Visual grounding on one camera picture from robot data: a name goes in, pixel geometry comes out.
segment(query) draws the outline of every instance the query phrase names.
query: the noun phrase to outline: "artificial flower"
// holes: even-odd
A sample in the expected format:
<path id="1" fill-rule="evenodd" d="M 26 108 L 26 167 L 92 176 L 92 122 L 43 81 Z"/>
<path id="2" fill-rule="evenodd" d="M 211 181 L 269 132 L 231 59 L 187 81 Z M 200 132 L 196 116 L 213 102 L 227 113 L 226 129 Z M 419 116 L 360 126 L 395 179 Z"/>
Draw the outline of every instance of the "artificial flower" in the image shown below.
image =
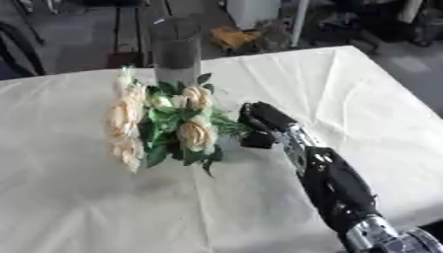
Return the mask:
<path id="1" fill-rule="evenodd" d="M 130 86 L 127 89 L 127 96 L 133 97 L 139 105 L 149 106 L 146 100 L 146 87 L 139 83 Z"/>
<path id="2" fill-rule="evenodd" d="M 212 154 L 215 151 L 217 128 L 204 115 L 195 116 L 181 124 L 177 134 L 181 142 L 194 152 L 204 151 L 205 154 Z"/>
<path id="3" fill-rule="evenodd" d="M 131 172 L 136 173 L 144 157 L 144 149 L 137 137 L 130 137 L 113 143 L 113 154 L 125 163 Z"/>
<path id="4" fill-rule="evenodd" d="M 137 133 L 137 124 L 143 117 L 143 104 L 127 96 L 111 107 L 107 116 L 107 130 L 112 138 L 125 138 Z"/>
<path id="5" fill-rule="evenodd" d="M 192 108 L 195 110 L 210 108 L 214 103 L 211 91 L 203 87 L 187 87 L 183 90 L 182 95 L 189 99 Z"/>
<path id="6" fill-rule="evenodd" d="M 174 95 L 172 97 L 172 104 L 175 109 L 183 109 L 186 108 L 186 104 L 188 103 L 188 98 L 182 95 Z"/>
<path id="7" fill-rule="evenodd" d="M 119 70 L 119 76 L 114 84 L 114 92 L 117 98 L 123 98 L 127 95 L 128 87 L 134 83 L 135 70 L 132 67 L 123 67 Z"/>
<path id="8" fill-rule="evenodd" d="M 164 109 L 174 108 L 169 98 L 161 96 L 159 94 L 153 95 L 151 98 L 149 98 L 149 104 L 150 106 L 154 107 L 159 111 L 163 111 Z"/>

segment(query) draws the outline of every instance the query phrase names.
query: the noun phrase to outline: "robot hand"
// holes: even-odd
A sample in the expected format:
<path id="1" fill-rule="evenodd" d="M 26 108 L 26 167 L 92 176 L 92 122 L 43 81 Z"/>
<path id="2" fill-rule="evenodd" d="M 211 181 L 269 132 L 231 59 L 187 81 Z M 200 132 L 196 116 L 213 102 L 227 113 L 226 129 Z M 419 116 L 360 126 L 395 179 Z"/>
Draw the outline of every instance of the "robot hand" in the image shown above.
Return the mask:
<path id="1" fill-rule="evenodd" d="M 243 146 L 284 144 L 310 201 L 349 252 L 443 252 L 421 229 L 397 233 L 377 212 L 374 195 L 359 174 L 297 121 L 262 102 L 244 104 L 238 121 L 253 129 Z"/>

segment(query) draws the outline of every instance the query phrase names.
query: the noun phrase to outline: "wrinkled fabric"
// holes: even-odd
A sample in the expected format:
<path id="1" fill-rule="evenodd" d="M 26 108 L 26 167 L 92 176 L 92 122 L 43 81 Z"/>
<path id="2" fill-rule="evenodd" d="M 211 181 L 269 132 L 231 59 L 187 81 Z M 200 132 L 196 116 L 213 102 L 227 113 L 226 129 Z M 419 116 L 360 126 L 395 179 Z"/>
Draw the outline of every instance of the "wrinkled fabric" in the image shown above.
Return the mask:
<path id="1" fill-rule="evenodd" d="M 223 58 L 220 106 L 271 103 L 335 148 L 398 228 L 443 217 L 443 124 L 354 47 Z M 221 139 L 215 178 L 167 160 L 132 175 L 104 135 L 115 70 L 0 82 L 0 249 L 8 253 L 330 253 L 282 146 Z M 137 71 L 149 82 L 151 69 Z"/>

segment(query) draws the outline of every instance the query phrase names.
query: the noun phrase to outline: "gray floor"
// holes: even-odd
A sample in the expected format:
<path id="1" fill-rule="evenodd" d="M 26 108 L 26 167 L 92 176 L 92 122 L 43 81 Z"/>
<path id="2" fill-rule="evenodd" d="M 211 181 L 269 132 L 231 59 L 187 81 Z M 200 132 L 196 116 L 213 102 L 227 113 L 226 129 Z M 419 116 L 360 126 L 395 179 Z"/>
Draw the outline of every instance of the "gray floor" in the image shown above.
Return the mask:
<path id="1" fill-rule="evenodd" d="M 169 0 L 173 15 L 195 15 L 204 31 L 203 58 L 223 57 L 209 40 L 209 28 L 231 25 L 229 16 L 217 6 L 218 0 Z M 142 9 L 143 39 L 147 39 L 146 24 L 166 13 L 163 0 L 151 0 L 152 5 Z M 9 0 L 0 0 L 0 19 L 26 31 Z M 38 4 L 31 18 L 46 46 L 36 45 L 49 73 L 63 73 L 105 66 L 106 55 L 112 52 L 114 9 L 98 7 L 82 9 L 74 4 L 62 6 L 61 15 L 55 16 Z M 121 43 L 135 45 L 132 9 L 124 10 Z M 407 89 L 435 112 L 443 115 L 443 45 L 420 48 L 401 43 L 382 43 L 380 55 L 373 57 Z"/>

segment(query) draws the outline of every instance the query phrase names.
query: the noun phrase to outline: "chair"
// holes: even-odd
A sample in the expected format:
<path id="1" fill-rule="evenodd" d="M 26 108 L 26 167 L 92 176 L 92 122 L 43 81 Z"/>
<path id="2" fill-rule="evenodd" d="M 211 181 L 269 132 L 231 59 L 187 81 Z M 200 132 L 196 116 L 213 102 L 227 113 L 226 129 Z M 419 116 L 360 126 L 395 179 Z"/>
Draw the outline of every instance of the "chair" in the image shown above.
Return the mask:
<path id="1" fill-rule="evenodd" d="M 25 56 L 26 60 L 33 67 L 33 70 L 27 69 L 17 62 L 4 40 L 5 38 L 9 39 L 9 41 L 11 41 L 11 43 L 14 44 Z M 14 71 L 20 77 L 45 75 L 42 62 L 31 43 L 17 28 L 4 22 L 0 22 L 0 57 L 3 58 L 4 63 L 8 65 L 9 69 Z"/>

